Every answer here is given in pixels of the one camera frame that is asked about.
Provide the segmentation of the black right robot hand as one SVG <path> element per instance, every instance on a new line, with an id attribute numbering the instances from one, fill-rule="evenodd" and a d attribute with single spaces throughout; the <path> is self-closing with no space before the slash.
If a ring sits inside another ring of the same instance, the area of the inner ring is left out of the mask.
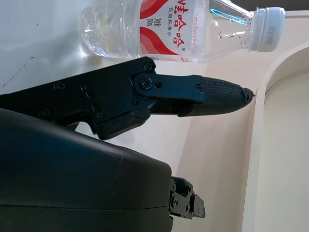
<path id="1" fill-rule="evenodd" d="M 206 216 L 168 164 L 108 140 L 152 114 L 231 113 L 254 93 L 155 68 L 143 57 L 1 95 L 1 231 L 169 232 L 175 217 Z"/>

